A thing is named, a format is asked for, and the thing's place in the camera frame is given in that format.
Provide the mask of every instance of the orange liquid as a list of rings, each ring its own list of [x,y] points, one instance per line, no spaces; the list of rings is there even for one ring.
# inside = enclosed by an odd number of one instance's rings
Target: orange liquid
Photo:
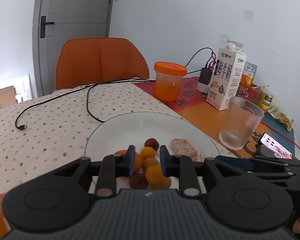
[[[154,87],[154,97],[163,101],[176,101],[178,98],[180,82],[169,82],[156,80]]]

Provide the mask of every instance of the chair backrest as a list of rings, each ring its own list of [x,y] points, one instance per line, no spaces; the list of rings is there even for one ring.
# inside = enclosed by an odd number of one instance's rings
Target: chair backrest
[[[148,65],[138,49],[121,38],[69,40],[56,67],[56,89],[125,78],[149,78]]]

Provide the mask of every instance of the yellow can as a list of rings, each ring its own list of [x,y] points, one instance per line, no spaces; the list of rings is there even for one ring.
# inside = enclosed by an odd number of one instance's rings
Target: yellow can
[[[270,109],[272,103],[273,94],[269,91],[262,89],[260,91],[259,99],[257,101],[257,106],[259,106],[264,112]]]

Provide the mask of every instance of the plate rim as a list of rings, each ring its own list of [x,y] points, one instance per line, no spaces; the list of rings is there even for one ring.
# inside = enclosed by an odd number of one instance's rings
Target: plate rim
[[[163,114],[163,113],[157,113],[157,112],[147,112],[147,111],[142,111],[142,112],[132,112],[132,113],[119,114],[119,115],[116,115],[116,116],[113,116],[113,117],[109,118],[108,120],[106,120],[106,121],[104,121],[103,123],[101,123],[98,127],[96,127],[96,128],[92,131],[92,133],[90,134],[89,138],[87,139],[86,146],[85,146],[84,152],[83,152],[83,157],[86,157],[86,154],[87,154],[87,153],[86,153],[86,150],[87,150],[87,146],[88,146],[88,143],[89,143],[89,141],[90,141],[91,136],[92,136],[92,135],[94,134],[94,132],[95,132],[98,128],[100,128],[104,123],[108,122],[109,120],[111,120],[111,119],[113,119],[113,118],[116,118],[116,117],[118,117],[118,116],[121,116],[121,115],[126,115],[126,114],[136,114],[136,113]],[[176,119],[179,119],[179,120],[181,120],[181,121],[183,121],[183,122],[186,122],[186,123],[188,123],[188,124],[194,126],[192,123],[190,123],[189,121],[186,121],[185,119],[181,119],[181,118],[179,118],[179,117],[176,117],[176,116],[173,116],[173,115],[170,115],[170,114],[163,114],[163,115],[167,115],[167,116],[174,117],[174,118],[176,118]],[[205,132],[201,131],[198,127],[196,127],[196,126],[194,126],[194,127],[197,128],[200,132],[204,133],[204,134],[209,138],[209,140],[213,143],[213,145],[214,145],[215,148],[217,149],[218,154],[221,155],[221,153],[220,153],[218,147],[216,146],[216,144],[214,143],[214,141],[210,138],[210,136],[207,135]]]

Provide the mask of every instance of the container with orange liquid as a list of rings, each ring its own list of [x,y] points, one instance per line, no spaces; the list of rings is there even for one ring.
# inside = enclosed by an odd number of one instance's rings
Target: container with orange liquid
[[[154,97],[168,102],[176,101],[187,68],[172,62],[156,62],[154,70],[156,71]]]

